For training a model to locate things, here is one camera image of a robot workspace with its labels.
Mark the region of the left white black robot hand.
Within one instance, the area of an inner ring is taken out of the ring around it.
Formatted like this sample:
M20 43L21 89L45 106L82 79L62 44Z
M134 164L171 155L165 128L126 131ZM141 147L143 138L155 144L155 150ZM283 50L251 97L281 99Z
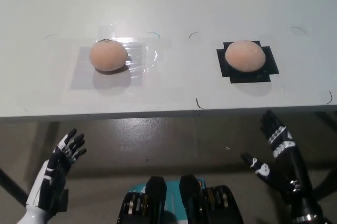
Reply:
M19 223L48 223L67 207L66 177L74 163L87 151L83 147L84 134L77 135L76 132L75 128L68 132L44 161L28 195L26 212Z

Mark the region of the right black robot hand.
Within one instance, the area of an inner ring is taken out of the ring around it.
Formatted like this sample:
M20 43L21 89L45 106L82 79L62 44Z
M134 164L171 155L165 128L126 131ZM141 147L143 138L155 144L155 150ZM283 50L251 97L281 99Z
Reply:
M268 110L261 118L261 131L271 147L275 164L270 166L247 152L241 154L244 162L280 193L289 207L292 223L326 223L300 149L286 125Z

